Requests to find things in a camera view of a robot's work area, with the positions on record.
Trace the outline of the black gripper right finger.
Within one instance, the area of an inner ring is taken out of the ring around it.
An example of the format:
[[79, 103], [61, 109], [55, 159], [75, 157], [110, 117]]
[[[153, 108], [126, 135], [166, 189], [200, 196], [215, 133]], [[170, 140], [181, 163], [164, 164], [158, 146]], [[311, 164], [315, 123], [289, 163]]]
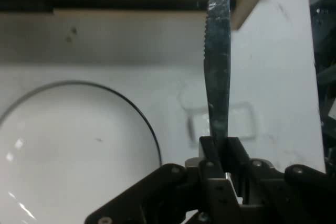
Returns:
[[225, 166], [245, 206], [260, 206], [261, 220], [273, 223], [335, 223], [335, 178], [301, 164], [284, 172], [250, 158], [241, 141], [229, 137]]

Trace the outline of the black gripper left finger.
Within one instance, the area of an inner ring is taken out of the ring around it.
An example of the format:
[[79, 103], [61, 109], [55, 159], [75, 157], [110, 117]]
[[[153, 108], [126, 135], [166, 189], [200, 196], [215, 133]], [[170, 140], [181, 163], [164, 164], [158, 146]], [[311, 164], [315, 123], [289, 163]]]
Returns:
[[212, 137], [200, 138], [200, 157], [191, 166], [165, 164], [116, 196], [86, 223], [219, 223], [215, 187], [224, 174]]

